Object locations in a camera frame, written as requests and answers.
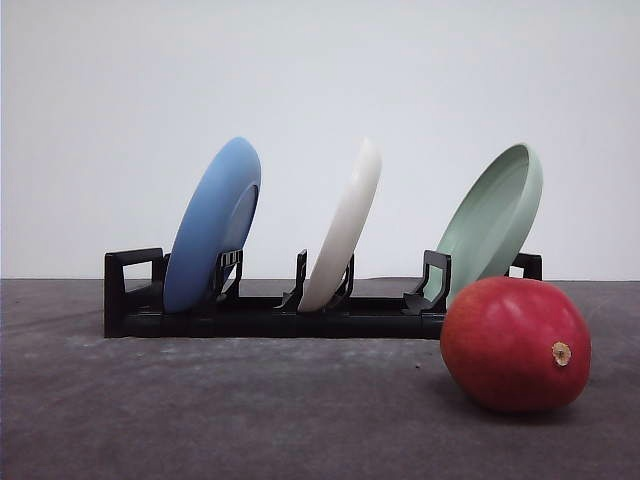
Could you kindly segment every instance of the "plastic dish rack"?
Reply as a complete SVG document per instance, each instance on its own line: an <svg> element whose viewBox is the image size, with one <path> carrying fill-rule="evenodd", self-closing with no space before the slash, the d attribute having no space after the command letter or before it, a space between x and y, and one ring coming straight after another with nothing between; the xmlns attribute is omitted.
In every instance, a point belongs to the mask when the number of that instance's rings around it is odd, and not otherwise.
<svg viewBox="0 0 640 480"><path fill-rule="evenodd" d="M243 252L220 254L208 294L196 307L181 313L163 310L169 256L161 248L105 255L105 337L440 338L451 281L449 255L426 250L419 283L396 298L352 297L352 256L332 300L314 313L297 311L306 278L306 250L297 256L295 286L278 297L241 296ZM124 267L146 262L152 264L151 283L126 291ZM513 266L523 269L524 278L542 280L540 255L520 253ZM430 267L443 273L440 292L432 301L423 296ZM224 289L222 279L233 268L235 278Z"/></svg>

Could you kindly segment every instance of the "dish rack handle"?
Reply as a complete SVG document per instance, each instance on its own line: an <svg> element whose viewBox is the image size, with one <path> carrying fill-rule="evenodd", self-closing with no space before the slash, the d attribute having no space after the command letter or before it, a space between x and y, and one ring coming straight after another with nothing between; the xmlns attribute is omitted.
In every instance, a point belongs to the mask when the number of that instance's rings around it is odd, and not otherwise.
<svg viewBox="0 0 640 480"><path fill-rule="evenodd" d="M162 248L110 252L104 256L104 336L118 336L125 314L140 305L162 300L166 260ZM151 262L151 285L125 290L124 267Z"/></svg>

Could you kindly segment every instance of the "plate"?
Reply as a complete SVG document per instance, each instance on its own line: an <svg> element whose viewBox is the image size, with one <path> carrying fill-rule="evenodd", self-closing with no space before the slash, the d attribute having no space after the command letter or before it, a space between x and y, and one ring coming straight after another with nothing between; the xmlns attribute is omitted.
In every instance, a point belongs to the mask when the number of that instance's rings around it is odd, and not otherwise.
<svg viewBox="0 0 640 480"><path fill-rule="evenodd" d="M380 153L365 138L300 300L299 311L320 310L340 286L371 209L381 169Z"/></svg>
<svg viewBox="0 0 640 480"><path fill-rule="evenodd" d="M524 244L540 204L542 166L525 144L504 151L458 207L437 250L451 255L450 305L466 285L504 275ZM442 271L431 267L424 296L440 291Z"/></svg>
<svg viewBox="0 0 640 480"><path fill-rule="evenodd" d="M230 140L209 164L180 223L164 282L166 312L202 300L218 255L244 246L259 191L258 154L244 138Z"/></svg>

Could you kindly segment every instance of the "white plate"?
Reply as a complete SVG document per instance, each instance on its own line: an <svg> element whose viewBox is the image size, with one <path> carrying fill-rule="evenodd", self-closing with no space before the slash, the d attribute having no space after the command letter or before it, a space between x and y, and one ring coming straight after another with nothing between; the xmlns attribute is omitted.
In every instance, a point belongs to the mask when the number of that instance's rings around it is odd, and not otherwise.
<svg viewBox="0 0 640 480"><path fill-rule="evenodd" d="M382 159L365 138L360 147L351 180L333 216L309 282L298 306L300 312L324 307L340 286L344 271L356 248L376 193Z"/></svg>

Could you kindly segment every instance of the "tabletop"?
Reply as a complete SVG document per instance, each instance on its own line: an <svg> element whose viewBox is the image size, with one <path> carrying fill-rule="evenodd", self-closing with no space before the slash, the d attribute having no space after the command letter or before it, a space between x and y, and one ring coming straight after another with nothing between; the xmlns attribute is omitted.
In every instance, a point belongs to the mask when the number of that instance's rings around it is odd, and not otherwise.
<svg viewBox="0 0 640 480"><path fill-rule="evenodd" d="M101 281L3 280L3 478L640 478L640 282L555 283L589 324L589 383L499 415L437 341L105 339Z"/></svg>

